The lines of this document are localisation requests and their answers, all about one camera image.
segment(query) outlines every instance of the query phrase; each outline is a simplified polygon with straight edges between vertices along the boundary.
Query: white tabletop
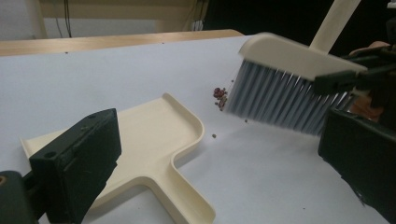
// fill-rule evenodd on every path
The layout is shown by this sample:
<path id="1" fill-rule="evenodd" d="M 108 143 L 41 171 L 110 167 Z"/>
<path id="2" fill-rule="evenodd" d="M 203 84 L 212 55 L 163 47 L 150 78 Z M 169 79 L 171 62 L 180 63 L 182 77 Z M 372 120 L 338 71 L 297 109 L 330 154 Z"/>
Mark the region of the white tabletop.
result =
<path id="1" fill-rule="evenodd" d="M 245 123 L 214 105 L 213 90 L 230 86 L 247 39 L 0 58 L 0 170 L 29 172 L 20 137 L 62 130 L 96 111 L 121 111 L 169 92 L 205 125 L 197 150 L 177 167 L 215 208 L 214 223 L 387 223 L 322 160 L 319 138 Z M 173 223 L 144 189 L 128 190 L 84 222 Z"/>

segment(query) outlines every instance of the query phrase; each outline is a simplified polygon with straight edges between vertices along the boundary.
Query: gray bristles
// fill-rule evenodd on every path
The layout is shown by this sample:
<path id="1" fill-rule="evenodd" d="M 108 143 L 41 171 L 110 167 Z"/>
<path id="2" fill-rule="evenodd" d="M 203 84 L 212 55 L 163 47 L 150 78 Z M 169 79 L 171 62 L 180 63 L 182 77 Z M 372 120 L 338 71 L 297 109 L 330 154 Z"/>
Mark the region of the gray bristles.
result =
<path id="1" fill-rule="evenodd" d="M 243 119 L 320 135 L 326 111 L 346 110 L 353 101 L 347 92 L 315 95 L 311 81 L 243 61 L 224 109 Z"/>

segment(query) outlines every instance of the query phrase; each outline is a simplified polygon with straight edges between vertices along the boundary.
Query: cream dustpan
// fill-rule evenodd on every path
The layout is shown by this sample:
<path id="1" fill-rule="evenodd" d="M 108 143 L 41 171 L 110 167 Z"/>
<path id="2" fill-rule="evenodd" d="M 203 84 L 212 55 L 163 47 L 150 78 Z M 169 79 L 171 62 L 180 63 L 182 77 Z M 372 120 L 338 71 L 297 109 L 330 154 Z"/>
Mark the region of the cream dustpan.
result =
<path id="1" fill-rule="evenodd" d="M 178 172 L 174 161 L 196 149 L 204 126 L 170 94 L 118 114 L 122 154 L 92 207 L 145 185 L 176 223 L 212 223 L 210 204 Z M 21 140 L 30 157 L 63 131 Z"/>

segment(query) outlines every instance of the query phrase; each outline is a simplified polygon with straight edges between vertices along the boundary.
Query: broom handle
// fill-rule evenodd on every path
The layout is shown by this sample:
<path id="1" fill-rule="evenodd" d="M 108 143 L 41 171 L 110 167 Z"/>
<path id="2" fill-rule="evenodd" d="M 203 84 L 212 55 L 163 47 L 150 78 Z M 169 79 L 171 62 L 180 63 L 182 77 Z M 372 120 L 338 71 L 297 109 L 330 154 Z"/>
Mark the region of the broom handle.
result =
<path id="1" fill-rule="evenodd" d="M 329 53 L 360 1 L 334 0 L 309 48 Z"/>

